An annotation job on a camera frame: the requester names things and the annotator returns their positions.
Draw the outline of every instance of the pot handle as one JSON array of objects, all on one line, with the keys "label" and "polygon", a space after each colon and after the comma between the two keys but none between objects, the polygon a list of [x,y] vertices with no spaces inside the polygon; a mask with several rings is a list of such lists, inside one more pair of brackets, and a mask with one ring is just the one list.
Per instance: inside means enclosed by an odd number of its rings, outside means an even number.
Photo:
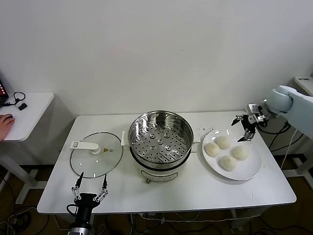
[{"label": "pot handle", "polygon": [[191,146],[191,152],[192,153],[196,153],[198,150],[198,145],[201,142],[200,140],[200,136],[198,135],[198,133],[194,133],[194,141],[192,142],[192,146]]},{"label": "pot handle", "polygon": [[92,154],[98,154],[101,152],[101,148],[97,143],[81,142],[81,141],[72,141],[70,147],[71,149],[86,149],[91,150]]},{"label": "pot handle", "polygon": [[128,131],[122,131],[122,140],[121,140],[121,146],[129,147],[129,141],[128,141]]}]

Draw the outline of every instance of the lid handle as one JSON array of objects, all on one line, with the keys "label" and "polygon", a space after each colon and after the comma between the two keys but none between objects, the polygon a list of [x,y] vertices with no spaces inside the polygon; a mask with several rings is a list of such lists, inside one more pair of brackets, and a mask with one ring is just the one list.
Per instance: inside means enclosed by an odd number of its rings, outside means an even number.
[{"label": "lid handle", "polygon": [[72,141],[70,147],[71,149],[87,149],[91,150],[92,154],[98,154],[101,152],[101,148],[97,143],[81,142],[81,141]]}]

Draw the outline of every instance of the steamed bun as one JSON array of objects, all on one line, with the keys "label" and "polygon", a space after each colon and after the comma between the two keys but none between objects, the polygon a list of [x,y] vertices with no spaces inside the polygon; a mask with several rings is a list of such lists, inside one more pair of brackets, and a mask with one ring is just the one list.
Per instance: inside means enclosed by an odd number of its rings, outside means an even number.
[{"label": "steamed bun", "polygon": [[208,155],[216,157],[220,153],[220,147],[215,143],[207,143],[205,145],[205,151]]},{"label": "steamed bun", "polygon": [[221,166],[228,171],[233,171],[236,167],[236,161],[229,155],[221,158]]},{"label": "steamed bun", "polygon": [[237,146],[231,150],[231,154],[234,158],[243,161],[248,157],[248,152],[243,146]]},{"label": "steamed bun", "polygon": [[216,143],[221,149],[228,149],[231,146],[231,140],[227,136],[217,137]]}]

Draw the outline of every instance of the white wall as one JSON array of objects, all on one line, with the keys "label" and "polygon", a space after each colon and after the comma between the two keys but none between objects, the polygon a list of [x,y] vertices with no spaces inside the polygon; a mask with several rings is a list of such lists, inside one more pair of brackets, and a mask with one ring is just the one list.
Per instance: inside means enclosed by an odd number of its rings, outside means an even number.
[{"label": "white wall", "polygon": [[310,0],[0,2],[0,70],[74,115],[243,109],[313,70]]}]

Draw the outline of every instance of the glass lid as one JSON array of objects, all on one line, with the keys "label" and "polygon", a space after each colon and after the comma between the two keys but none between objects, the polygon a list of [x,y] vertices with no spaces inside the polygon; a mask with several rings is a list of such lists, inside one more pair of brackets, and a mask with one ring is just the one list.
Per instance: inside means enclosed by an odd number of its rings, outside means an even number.
[{"label": "glass lid", "polygon": [[112,171],[123,155],[121,140],[109,132],[99,132],[73,141],[70,165],[73,171],[84,178],[97,178]]}]

